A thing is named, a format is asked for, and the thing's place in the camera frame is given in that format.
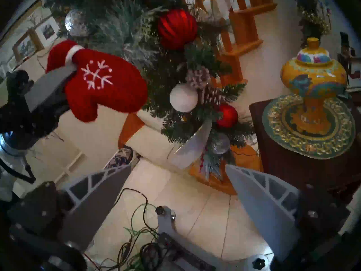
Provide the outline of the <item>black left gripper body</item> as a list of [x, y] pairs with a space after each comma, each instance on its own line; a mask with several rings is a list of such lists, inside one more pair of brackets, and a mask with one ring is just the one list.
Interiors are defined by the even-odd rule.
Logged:
[[0, 133], [14, 149], [30, 149], [38, 140], [52, 133], [60, 116], [69, 110], [63, 90], [30, 112], [19, 87], [7, 88], [8, 102], [0, 109]]

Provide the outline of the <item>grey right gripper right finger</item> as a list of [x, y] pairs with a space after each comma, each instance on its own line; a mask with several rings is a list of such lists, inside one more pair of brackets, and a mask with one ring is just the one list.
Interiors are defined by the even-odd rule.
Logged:
[[298, 189], [263, 172], [231, 164], [225, 172], [247, 214], [281, 262], [301, 258], [337, 236], [350, 210], [312, 184]]

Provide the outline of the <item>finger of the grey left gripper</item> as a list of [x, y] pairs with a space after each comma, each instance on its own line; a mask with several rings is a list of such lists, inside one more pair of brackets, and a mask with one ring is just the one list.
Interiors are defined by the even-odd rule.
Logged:
[[74, 64], [65, 65], [41, 76], [25, 93], [28, 110], [33, 112], [57, 92], [62, 91], [68, 79], [77, 72]]

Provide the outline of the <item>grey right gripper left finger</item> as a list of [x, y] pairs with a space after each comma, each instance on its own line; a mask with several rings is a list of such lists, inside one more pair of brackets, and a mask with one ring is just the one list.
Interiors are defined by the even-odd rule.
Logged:
[[7, 216], [21, 233], [86, 250], [131, 173], [130, 165], [103, 169], [57, 188], [45, 181], [14, 204]]

